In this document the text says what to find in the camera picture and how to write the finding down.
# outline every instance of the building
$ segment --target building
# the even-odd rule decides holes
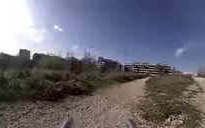
[[[23,59],[30,59],[30,51],[26,49],[20,49],[19,57]]]
[[[174,73],[174,69],[170,65],[167,64],[149,64],[149,63],[127,63],[124,65],[124,71],[128,72],[136,72],[136,73],[150,73],[150,74],[159,74],[166,73],[171,74]]]

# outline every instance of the cloud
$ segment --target cloud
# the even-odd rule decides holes
[[[176,49],[175,57],[176,58],[180,57],[183,53],[187,52],[188,50],[190,50],[195,45],[196,44],[194,42],[189,42],[189,43],[184,44],[183,47],[180,47],[180,48]]]
[[[176,58],[180,57],[186,51],[187,51],[187,48],[184,48],[184,47],[178,48],[175,52],[175,57]]]
[[[62,29],[62,28],[60,28],[58,25],[54,25],[54,29],[55,29],[55,30],[58,30],[58,31],[60,31],[60,32],[62,32],[62,31],[63,31],[63,29]]]

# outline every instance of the green shrub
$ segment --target green shrub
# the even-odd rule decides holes
[[[56,101],[67,95],[88,95],[97,88],[141,77],[143,76],[124,73],[75,75],[45,69],[0,71],[0,102]]]

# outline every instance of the vegetation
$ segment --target vegetation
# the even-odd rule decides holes
[[[144,119],[156,124],[164,123],[168,118],[181,117],[178,127],[198,127],[201,112],[188,101],[191,96],[188,87],[194,83],[190,76],[170,75],[152,77],[146,82],[146,100],[142,103]],[[187,95],[196,95],[200,90],[192,91]]]
[[[82,73],[26,69],[0,70],[0,102],[16,100],[56,101],[67,95],[88,95],[109,84],[142,78],[132,73]]]

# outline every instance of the dry grass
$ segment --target dry grass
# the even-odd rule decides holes
[[[190,97],[184,95],[193,83],[191,77],[183,75],[150,78],[145,87],[146,100],[140,106],[143,118],[162,125],[168,118],[183,115],[180,119],[182,122],[176,127],[198,127],[202,121],[201,111],[185,99],[191,98],[199,91],[193,91]]]

